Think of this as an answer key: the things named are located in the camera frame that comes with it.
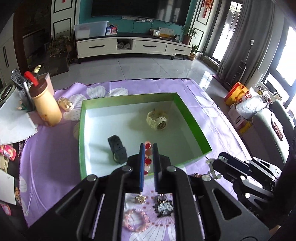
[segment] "floral tablecloth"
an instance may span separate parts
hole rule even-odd
[[[82,101],[114,95],[177,92],[187,105],[205,137],[212,152],[207,158],[217,158],[226,151],[241,159],[249,159],[249,153],[226,116],[212,99],[196,84],[187,79],[142,79],[105,82],[86,86],[75,83],[71,87],[55,92],[55,99],[69,98],[75,108],[63,114],[55,127],[39,126],[38,133],[30,137],[24,146],[20,163],[20,192],[23,212],[31,226],[48,209],[80,182],[78,128]],[[209,171],[206,158],[183,166],[187,174],[204,174]],[[232,184],[225,179],[218,182],[234,197]],[[145,210],[150,217],[150,227],[142,233],[122,230],[122,240],[175,240],[174,215],[157,218],[154,212],[154,179],[144,181],[145,204],[135,204],[134,194],[126,195],[125,209]]]

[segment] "tv stand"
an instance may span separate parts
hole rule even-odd
[[[129,49],[117,48],[117,43],[124,41],[130,44]],[[167,38],[159,38],[149,34],[118,33],[76,40],[78,63],[84,58],[109,54],[158,54],[171,56],[183,55],[183,60],[191,53],[191,47]]]

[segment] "television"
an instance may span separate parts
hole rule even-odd
[[[191,0],[93,0],[91,16],[134,16],[185,25]]]

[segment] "gray sofa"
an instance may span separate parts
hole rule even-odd
[[[273,129],[271,119],[278,126],[283,126],[282,141]],[[276,100],[269,109],[258,111],[252,122],[253,126],[242,135],[250,154],[282,169],[289,155],[289,146],[294,138],[295,125],[292,118],[281,102]]]

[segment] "curtain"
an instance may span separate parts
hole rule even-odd
[[[274,3],[271,0],[244,0],[239,19],[228,48],[218,68],[223,83],[234,86],[238,78],[234,76],[240,62],[245,61],[254,39],[247,67],[240,82],[246,84],[261,64],[272,34]]]

